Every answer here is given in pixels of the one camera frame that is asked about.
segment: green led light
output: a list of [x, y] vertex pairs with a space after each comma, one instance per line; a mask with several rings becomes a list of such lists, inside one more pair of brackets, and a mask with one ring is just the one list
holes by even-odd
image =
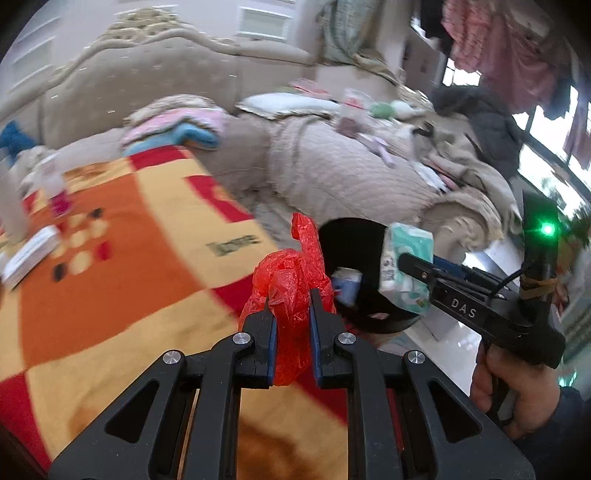
[[545, 236], [553, 236], [556, 232], [556, 226], [553, 223], [542, 223], [540, 232], [542, 232], [542, 234]]

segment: plastic bottle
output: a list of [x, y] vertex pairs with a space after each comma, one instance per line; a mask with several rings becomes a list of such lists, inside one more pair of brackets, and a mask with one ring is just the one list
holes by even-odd
[[10, 173], [5, 148], [0, 149], [0, 223], [12, 244], [22, 242], [29, 230], [29, 218]]
[[61, 217], [72, 209], [66, 181], [57, 168], [56, 154], [49, 155], [39, 163], [38, 182], [51, 205], [53, 215]]

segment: black bowl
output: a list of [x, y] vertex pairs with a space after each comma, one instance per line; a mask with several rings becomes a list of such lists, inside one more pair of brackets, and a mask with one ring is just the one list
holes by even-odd
[[339, 218], [320, 227], [324, 267], [330, 277], [339, 267], [362, 273], [355, 307], [335, 299], [340, 315], [368, 333], [397, 333], [410, 327], [419, 315], [398, 308], [380, 292], [379, 266], [385, 225], [364, 218]]

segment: cable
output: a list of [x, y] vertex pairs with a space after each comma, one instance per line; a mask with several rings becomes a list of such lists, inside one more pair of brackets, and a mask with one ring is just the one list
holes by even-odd
[[509, 284], [510, 281], [515, 280], [517, 277], [519, 277], [522, 273], [525, 272], [525, 270], [527, 270], [528, 268], [530, 268], [533, 265], [533, 263], [529, 263], [527, 265], [524, 265], [523, 267], [521, 267], [519, 270], [514, 271], [511, 275], [509, 275], [508, 277], [503, 278], [503, 280], [501, 280], [497, 286], [495, 287], [495, 289], [489, 294], [489, 298], [494, 297], [497, 293], [499, 293], [501, 291], [501, 289], [505, 286], [507, 286]]

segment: dark coat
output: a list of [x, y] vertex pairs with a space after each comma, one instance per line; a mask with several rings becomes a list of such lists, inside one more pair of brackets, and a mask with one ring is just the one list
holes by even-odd
[[471, 85], [440, 85], [429, 99], [441, 116], [461, 113], [468, 117], [482, 149], [480, 160], [495, 167], [507, 181], [517, 175], [523, 133], [494, 93]]

